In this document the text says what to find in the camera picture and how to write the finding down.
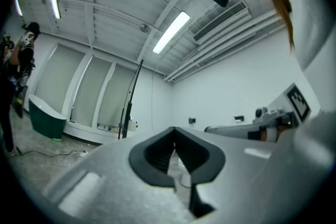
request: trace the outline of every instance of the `black pole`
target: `black pole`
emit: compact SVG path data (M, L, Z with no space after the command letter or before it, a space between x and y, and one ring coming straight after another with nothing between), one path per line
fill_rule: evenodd
M121 119L120 119L120 122L119 122L119 133L118 133L118 140L120 139L120 133L121 133L121 128L122 128L122 117L124 116L124 110L125 108L122 108L122 112L121 112Z
M140 73L140 70L141 70L141 67L142 67L142 63L143 63L143 59L141 60L141 63L139 65L138 74L136 74L137 76L135 78L135 83L134 83L134 86L133 86L133 90L132 90L130 101L127 104L126 115L125 115L125 122L124 122L124 128L123 128L123 132L122 132L122 138L126 138L127 137L128 122L130 121L130 115L131 115L131 109L132 109L132 98L133 98L136 82L138 81L138 77L139 77L139 73Z

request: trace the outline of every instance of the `freestanding bathtub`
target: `freestanding bathtub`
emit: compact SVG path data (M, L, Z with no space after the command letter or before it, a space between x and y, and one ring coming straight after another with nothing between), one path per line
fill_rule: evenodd
M67 118L32 94L29 96L29 115L35 131L51 139L61 139Z

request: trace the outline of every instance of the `white machine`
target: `white machine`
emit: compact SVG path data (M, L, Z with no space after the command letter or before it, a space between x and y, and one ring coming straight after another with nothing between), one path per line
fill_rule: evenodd
M204 132L235 138L276 142L278 126L298 127L309 118L311 110L298 87L293 83L270 105L256 110L253 124L241 126L209 126Z

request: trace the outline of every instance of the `white ceiling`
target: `white ceiling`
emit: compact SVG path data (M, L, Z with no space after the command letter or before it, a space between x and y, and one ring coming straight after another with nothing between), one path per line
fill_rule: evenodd
M273 9L270 0L230 0L228 8L244 1L253 18ZM198 44L193 35L225 8L212 0L59 0L61 19L54 19L49 0L19 0L25 21L36 21L44 33L65 37L140 62L169 74ZM157 55L152 49L177 17L191 20ZM140 25L150 26L148 33Z

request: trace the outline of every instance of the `black pants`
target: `black pants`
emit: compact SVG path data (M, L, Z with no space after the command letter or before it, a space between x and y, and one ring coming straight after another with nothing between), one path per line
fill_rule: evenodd
M10 107L15 93L15 86L0 74L0 124L4 133L7 151L14 148L11 121L9 118Z

